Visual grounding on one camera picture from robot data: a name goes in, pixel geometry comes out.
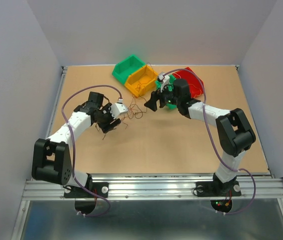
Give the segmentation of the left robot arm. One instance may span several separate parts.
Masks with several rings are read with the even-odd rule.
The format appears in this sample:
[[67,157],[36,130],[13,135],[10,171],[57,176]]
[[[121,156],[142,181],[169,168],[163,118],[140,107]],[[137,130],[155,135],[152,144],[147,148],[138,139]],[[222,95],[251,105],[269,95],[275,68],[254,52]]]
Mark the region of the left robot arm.
[[92,193],[91,177],[87,173],[75,171],[71,150],[79,136],[93,124],[106,134],[121,123],[120,116],[128,111],[123,100],[120,98],[115,103],[103,104],[105,99],[104,94],[90,92],[88,100],[74,109],[59,130],[35,142],[31,169],[33,179],[74,186],[81,197],[88,197]]

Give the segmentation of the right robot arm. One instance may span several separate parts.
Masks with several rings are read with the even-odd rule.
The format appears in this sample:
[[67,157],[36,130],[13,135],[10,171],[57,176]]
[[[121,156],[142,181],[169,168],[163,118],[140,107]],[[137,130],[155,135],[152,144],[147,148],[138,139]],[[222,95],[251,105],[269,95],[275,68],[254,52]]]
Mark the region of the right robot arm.
[[206,127],[216,127],[219,143],[223,150],[219,155],[219,167],[213,174],[212,181],[200,181],[196,184],[195,195],[198,197],[222,197],[227,193],[240,196],[237,185],[239,165],[247,150],[256,141],[256,135],[240,108],[234,110],[209,106],[191,96],[189,84],[185,79],[176,79],[172,89],[165,85],[153,91],[144,104],[146,108],[157,111],[167,104],[173,104],[178,112],[192,120],[205,123]]

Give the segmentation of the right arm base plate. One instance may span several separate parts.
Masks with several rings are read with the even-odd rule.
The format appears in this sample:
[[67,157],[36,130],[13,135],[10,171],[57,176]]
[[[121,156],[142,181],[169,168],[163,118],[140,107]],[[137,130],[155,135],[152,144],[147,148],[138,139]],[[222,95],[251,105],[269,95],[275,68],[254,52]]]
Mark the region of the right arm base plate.
[[238,181],[219,183],[217,181],[200,181],[195,184],[195,194],[198,197],[240,197],[242,195]]

